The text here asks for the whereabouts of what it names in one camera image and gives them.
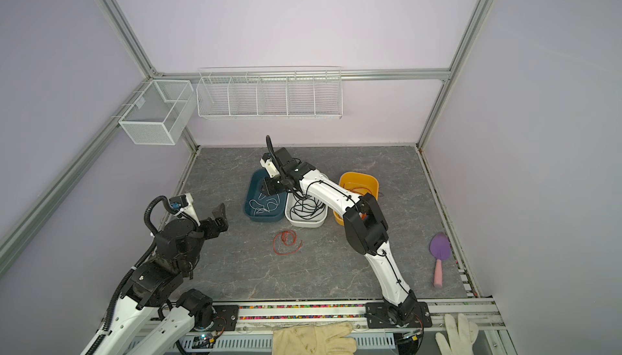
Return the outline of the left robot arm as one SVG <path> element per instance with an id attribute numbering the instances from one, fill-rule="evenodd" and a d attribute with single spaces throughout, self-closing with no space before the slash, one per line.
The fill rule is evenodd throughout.
<path id="1" fill-rule="evenodd" d="M 158 196 L 147 206 L 144 223 L 152 244 L 121 279 L 85 354 L 164 354 L 193 330 L 215 340 L 227 329 L 229 320 L 199 290 L 170 301 L 193 278 L 205 241 L 228 230 L 225 205 L 200 220 L 188 196 Z"/>

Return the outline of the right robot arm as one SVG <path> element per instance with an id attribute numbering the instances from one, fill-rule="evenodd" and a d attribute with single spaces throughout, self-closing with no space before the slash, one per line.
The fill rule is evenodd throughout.
<path id="1" fill-rule="evenodd" d="M 389 321 L 398 326 L 413 321 L 419 303 L 393 258 L 388 224 L 375 196 L 342 188 L 308 162 L 292 157 L 287 149 L 274 149 L 270 138 L 260 164 L 268 173 L 262 186 L 265 194 L 309 196 L 342 217 L 346 240 L 367 259 L 377 277 Z"/>

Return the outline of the teal plastic bin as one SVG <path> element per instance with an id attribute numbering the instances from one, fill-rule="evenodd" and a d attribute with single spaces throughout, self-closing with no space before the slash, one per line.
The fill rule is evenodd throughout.
<path id="1" fill-rule="evenodd" d="M 268 173 L 264 169 L 256 170 L 249 182 L 249 188 L 243 204 L 243 213 L 252 222 L 278 222 L 284 218 L 286 192 L 267 196 L 262 192 L 264 178 Z"/>

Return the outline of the white plastic bin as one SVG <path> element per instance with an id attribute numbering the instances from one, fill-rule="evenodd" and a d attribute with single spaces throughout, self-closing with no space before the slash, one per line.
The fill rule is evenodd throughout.
<path id="1" fill-rule="evenodd" d="M 316 229 L 327 219 L 328 207 L 312 196 L 300 197 L 288 193 L 284 214 L 294 227 Z"/>

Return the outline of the yellow plastic bin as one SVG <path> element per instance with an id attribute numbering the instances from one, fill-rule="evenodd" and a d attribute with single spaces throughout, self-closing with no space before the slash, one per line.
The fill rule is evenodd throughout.
<path id="1" fill-rule="evenodd" d="M 369 193 L 376 199 L 379 198 L 380 184 L 372 175 L 349 171 L 340 177 L 339 185 L 361 196 Z"/>

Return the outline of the small white mesh basket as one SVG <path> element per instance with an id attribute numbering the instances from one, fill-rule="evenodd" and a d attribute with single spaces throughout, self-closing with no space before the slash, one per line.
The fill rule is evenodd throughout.
<path id="1" fill-rule="evenodd" d="M 190 81 L 153 80 L 119 123 L 133 143 L 175 145 L 197 107 Z"/>

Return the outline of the cream work glove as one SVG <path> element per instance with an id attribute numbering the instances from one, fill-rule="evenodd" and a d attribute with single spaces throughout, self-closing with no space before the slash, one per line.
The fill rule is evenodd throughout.
<path id="1" fill-rule="evenodd" d="M 349 337 L 349 322 L 328 325 L 304 325 L 288 327 L 273 334 L 272 354 L 345 354 L 357 350 L 356 340 Z"/>

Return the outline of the white glove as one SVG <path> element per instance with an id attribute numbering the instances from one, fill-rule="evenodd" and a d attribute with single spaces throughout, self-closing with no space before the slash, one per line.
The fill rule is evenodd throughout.
<path id="1" fill-rule="evenodd" d="M 455 319 L 450 314 L 444 315 L 445 334 L 437 332 L 435 341 L 442 355 L 474 355 L 473 345 L 479 335 L 479 326 L 465 314 L 458 314 Z"/>

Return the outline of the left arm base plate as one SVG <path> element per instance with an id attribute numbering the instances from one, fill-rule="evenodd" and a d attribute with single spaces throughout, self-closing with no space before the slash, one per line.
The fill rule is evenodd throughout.
<path id="1" fill-rule="evenodd" d="M 192 331 L 233 332 L 236 330 L 240 307 L 235 304 L 210 305 L 190 313 Z"/>

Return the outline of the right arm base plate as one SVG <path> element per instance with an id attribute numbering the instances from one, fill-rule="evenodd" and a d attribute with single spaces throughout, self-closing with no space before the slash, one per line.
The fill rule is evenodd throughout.
<path id="1" fill-rule="evenodd" d="M 364 316 L 372 329 L 432 327 L 429 307 L 423 302 L 406 302 L 406 306 L 393 306 L 386 301 L 366 303 Z"/>

